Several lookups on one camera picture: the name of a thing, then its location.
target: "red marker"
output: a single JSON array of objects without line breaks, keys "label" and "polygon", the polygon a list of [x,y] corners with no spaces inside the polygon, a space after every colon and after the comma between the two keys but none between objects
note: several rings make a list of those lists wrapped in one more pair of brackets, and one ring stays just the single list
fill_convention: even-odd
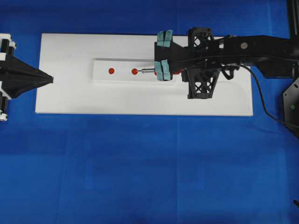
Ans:
[{"label": "red marker", "polygon": [[108,70],[108,72],[109,72],[110,75],[112,75],[112,74],[115,73],[115,70],[114,70],[114,68],[110,68],[110,69]]},{"label": "red marker", "polygon": [[179,70],[178,72],[174,72],[173,75],[179,75],[182,71],[183,71],[183,69]]},{"label": "red marker", "polygon": [[137,73],[138,73],[138,69],[132,69],[132,74],[133,75],[137,75]]}]

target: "black bracket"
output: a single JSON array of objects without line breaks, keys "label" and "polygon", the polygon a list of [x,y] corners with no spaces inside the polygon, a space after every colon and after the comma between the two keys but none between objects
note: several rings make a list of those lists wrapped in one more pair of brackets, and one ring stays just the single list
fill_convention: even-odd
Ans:
[{"label": "black bracket", "polygon": [[194,27],[188,30],[188,48],[193,52],[205,51],[212,40],[214,36],[210,28]]},{"label": "black bracket", "polygon": [[[299,126],[299,78],[284,92],[285,121]],[[299,129],[288,126],[287,128],[299,138]]]},{"label": "black bracket", "polygon": [[182,81],[189,83],[188,99],[212,98],[219,73],[219,71],[205,71],[199,68],[184,70]]}]

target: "black metal frame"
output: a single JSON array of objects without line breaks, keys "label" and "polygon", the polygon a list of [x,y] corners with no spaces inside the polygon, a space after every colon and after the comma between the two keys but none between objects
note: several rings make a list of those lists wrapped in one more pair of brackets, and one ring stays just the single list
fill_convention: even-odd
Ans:
[{"label": "black metal frame", "polygon": [[[299,0],[287,0],[290,39],[299,39]],[[292,70],[294,82],[283,93],[285,121],[299,125],[299,63],[294,63]],[[299,130],[287,126],[299,138]]]}]

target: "metal rod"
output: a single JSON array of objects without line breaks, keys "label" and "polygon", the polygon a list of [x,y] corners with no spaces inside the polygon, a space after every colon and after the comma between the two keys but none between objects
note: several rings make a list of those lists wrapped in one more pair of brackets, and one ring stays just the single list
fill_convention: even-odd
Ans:
[{"label": "metal rod", "polygon": [[155,69],[141,69],[141,70],[138,70],[138,72],[142,72],[142,73],[148,73],[148,72],[155,72]]}]

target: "white platform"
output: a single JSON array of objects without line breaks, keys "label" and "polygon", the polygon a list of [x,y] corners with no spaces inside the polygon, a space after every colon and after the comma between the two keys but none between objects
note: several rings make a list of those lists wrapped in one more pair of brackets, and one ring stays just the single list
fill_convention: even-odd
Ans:
[{"label": "white platform", "polygon": [[[175,76],[159,82],[153,74],[154,42],[149,35],[43,34],[39,69],[54,84],[37,90],[37,113],[167,114],[252,116],[250,74],[240,69],[228,81],[222,75],[212,99],[187,99],[188,83]],[[187,45],[186,36],[174,41]],[[108,69],[115,73],[110,75]]]}]

